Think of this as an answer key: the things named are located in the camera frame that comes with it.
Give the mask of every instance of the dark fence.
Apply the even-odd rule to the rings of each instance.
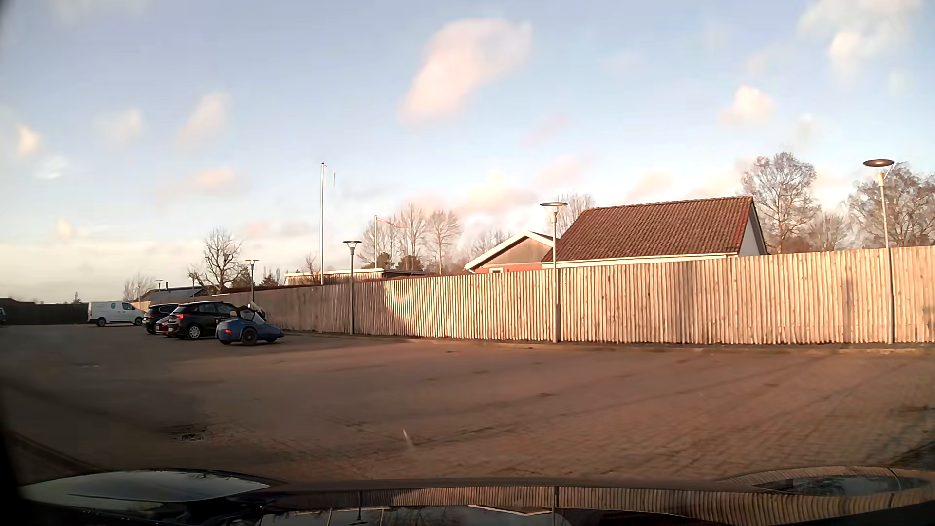
[[[0,298],[7,312],[7,325],[62,325],[88,321],[87,303],[36,304]]]

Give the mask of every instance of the building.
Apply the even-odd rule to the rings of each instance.
[[[398,278],[408,276],[425,276],[425,272],[418,270],[398,269],[354,269],[354,280],[379,280],[384,278]],[[324,284],[336,285],[347,282],[351,277],[351,270],[326,270]],[[286,272],[283,274],[285,285],[317,285],[320,283],[318,272]]]
[[[140,304],[161,305],[164,303],[187,303],[194,301],[195,296],[203,296],[204,290],[201,286],[174,286],[172,288],[154,288],[143,294],[140,298]]]
[[[527,255],[517,250],[519,246],[515,244],[503,250],[498,245],[499,252],[495,247],[469,262],[465,268],[485,272],[551,266],[551,252],[534,260],[531,256],[535,254],[530,252]],[[767,253],[752,197],[717,197],[589,209],[582,212],[558,239],[555,251],[559,268],[762,256]],[[511,266],[490,265],[494,261],[507,260]]]
[[[539,270],[545,255],[552,253],[552,236],[523,230],[471,259],[465,269],[477,274]]]

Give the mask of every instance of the roof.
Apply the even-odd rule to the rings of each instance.
[[[512,236],[509,236],[506,240],[495,246],[494,248],[484,252],[480,256],[471,259],[468,263],[465,263],[465,269],[474,269],[483,265],[487,261],[503,254],[504,252],[510,250],[513,246],[517,245],[522,240],[529,238],[536,240],[546,246],[552,246],[552,236],[547,236],[545,234],[539,234],[538,232],[533,232],[532,230],[520,230]]]
[[[201,292],[200,286],[176,286],[173,288],[153,289],[140,297],[142,301],[152,303],[183,303]]]
[[[752,197],[716,197],[593,208],[559,238],[560,261],[738,253]],[[546,255],[542,261],[551,261]]]

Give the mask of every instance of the brick pavement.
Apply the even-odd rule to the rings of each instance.
[[[108,468],[719,477],[887,464],[935,429],[926,356],[308,336],[241,348],[65,326],[4,328],[0,344],[12,427]]]

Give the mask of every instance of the black car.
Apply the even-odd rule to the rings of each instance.
[[[214,337],[218,326],[217,318],[230,316],[237,307],[222,301],[196,301],[179,305],[165,322],[167,336],[197,340],[203,336]]]
[[[149,334],[156,333],[156,322],[172,314],[179,305],[177,303],[163,303],[162,305],[150,305],[150,308],[143,315],[143,327]]]

